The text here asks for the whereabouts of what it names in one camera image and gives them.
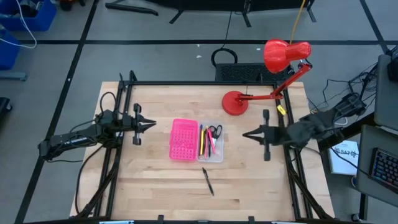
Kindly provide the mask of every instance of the pink box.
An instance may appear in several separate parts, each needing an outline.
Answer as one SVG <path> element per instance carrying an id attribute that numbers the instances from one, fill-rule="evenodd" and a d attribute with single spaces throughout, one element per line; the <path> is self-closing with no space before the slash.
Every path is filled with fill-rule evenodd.
<path id="1" fill-rule="evenodd" d="M 198 150 L 198 122 L 174 119 L 170 134 L 170 159 L 194 161 Z"/>

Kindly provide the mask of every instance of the lamp base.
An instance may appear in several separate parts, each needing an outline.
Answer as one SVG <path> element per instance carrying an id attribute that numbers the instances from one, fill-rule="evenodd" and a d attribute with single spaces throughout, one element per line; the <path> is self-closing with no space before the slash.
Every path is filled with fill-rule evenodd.
<path id="1" fill-rule="evenodd" d="M 240 91 L 229 91 L 223 97 L 223 109 L 230 115 L 237 116 L 243 114 L 249 106 L 247 100 L 238 100 L 242 95 Z"/>

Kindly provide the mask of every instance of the black scissors handle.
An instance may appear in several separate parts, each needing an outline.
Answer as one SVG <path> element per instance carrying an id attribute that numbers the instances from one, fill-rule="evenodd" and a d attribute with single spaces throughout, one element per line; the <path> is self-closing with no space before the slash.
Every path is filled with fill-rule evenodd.
<path id="1" fill-rule="evenodd" d="M 213 139 L 218 139 L 221 136 L 221 132 L 223 131 L 223 127 L 221 125 L 218 125 L 217 128 L 212 125 L 209 128 Z"/>

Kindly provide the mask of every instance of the wooden table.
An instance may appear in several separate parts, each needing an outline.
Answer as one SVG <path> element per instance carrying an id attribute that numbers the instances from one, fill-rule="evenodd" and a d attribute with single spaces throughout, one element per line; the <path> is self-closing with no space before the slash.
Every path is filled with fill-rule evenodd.
<path id="1" fill-rule="evenodd" d="M 107 91 L 116 94 L 117 86 L 117 82 L 104 82 L 99 95 Z M 221 99 L 231 90 L 246 92 L 246 86 L 133 87 L 129 111 L 133 111 L 134 103 L 139 103 L 142 115 L 156 120 L 157 125 L 141 135 L 141 146 L 132 144 L 133 132 L 125 133 L 112 219 L 156 220 L 158 215 L 164 215 L 166 220 L 243 221 L 248 216 L 254 216 L 256 221 L 294 220 L 282 146 L 271 146 L 271 161 L 264 162 L 263 146 L 242 137 L 242 133 L 262 124 L 263 109 L 270 111 L 269 125 L 278 125 L 275 101 L 250 101 L 243 115 L 230 116 L 223 111 Z M 270 86 L 248 86 L 248 94 L 264 95 L 271 91 Z M 289 88 L 289 96 L 295 120 L 309 114 L 302 83 L 294 83 Z M 103 106 L 112 110 L 113 99 L 104 98 Z M 223 123 L 224 162 L 171 161 L 169 136 L 175 118 Z M 315 141 L 310 141 L 308 146 L 318 149 Z M 96 148 L 87 148 L 85 158 Z M 93 156 L 83 170 L 78 198 L 80 209 L 98 188 L 104 152 L 103 149 Z M 334 216 L 320 156 L 305 149 L 301 155 L 309 191 L 325 211 Z M 202 167 L 208 171 L 215 196 L 210 194 Z M 304 217 L 300 191 L 297 195 Z M 101 214 L 107 199 L 106 192 Z"/>

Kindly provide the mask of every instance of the gray floor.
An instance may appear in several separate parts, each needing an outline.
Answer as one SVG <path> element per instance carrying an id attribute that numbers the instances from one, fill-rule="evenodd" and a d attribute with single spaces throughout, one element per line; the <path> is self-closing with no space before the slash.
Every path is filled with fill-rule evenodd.
<path id="1" fill-rule="evenodd" d="M 159 17 L 133 12 L 112 11 L 99 1 L 90 40 L 162 40 L 224 39 L 228 12 L 184 12 L 170 25 L 176 10 L 134 1 L 160 13 Z M 395 28 L 395 0 L 367 0 L 374 19 L 386 40 L 398 40 Z M 72 12 L 58 14 L 49 31 L 35 32 L 40 40 L 79 40 L 91 9 L 74 5 Z M 252 28 L 246 28 L 242 16 L 233 14 L 229 39 L 289 39 L 297 9 L 250 13 Z M 297 40 L 377 40 L 359 1 L 317 0 L 313 5 L 317 23 L 304 12 L 298 24 Z M 14 33 L 29 39 L 26 33 Z M 227 45 L 239 56 L 239 62 L 262 62 L 262 45 Z M 0 129 L 0 223 L 14 221 L 37 158 L 36 145 L 44 138 L 67 76 L 76 45 L 39 45 L 22 49 L 13 68 L 26 72 L 26 82 L 0 80 L 0 96 L 9 97 L 13 112 Z M 139 80 L 214 80 L 211 53 L 220 45 L 85 45 L 56 133 L 67 132 L 73 125 L 93 117 L 101 82 L 116 81 L 134 70 Z M 377 61 L 382 53 L 378 45 L 313 45 L 309 60 L 313 70 L 300 79 L 307 96 L 315 103 L 323 101 L 326 79 L 349 80 Z M 231 62 L 230 55 L 220 53 L 217 62 Z M 329 98 L 347 86 L 331 83 Z M 330 101 L 334 105 L 340 98 Z M 373 111 L 370 106 L 367 113 Z M 60 159 L 81 159 L 83 150 L 64 153 Z M 76 175 L 80 164 L 46 164 L 26 222 L 66 218 L 72 204 Z M 349 220 L 358 212 L 359 193 L 351 187 L 350 177 L 325 173 L 336 216 Z M 369 218 L 374 223 L 394 223 L 398 209 L 378 200 L 370 200 Z"/>

